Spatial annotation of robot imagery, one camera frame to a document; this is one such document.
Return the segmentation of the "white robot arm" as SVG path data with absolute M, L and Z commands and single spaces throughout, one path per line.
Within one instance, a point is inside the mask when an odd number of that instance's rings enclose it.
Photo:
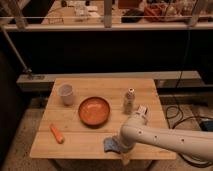
M 179 154 L 213 163 L 213 133 L 147 125 L 146 115 L 132 113 L 113 137 L 122 153 L 131 151 L 136 143 L 156 146 Z

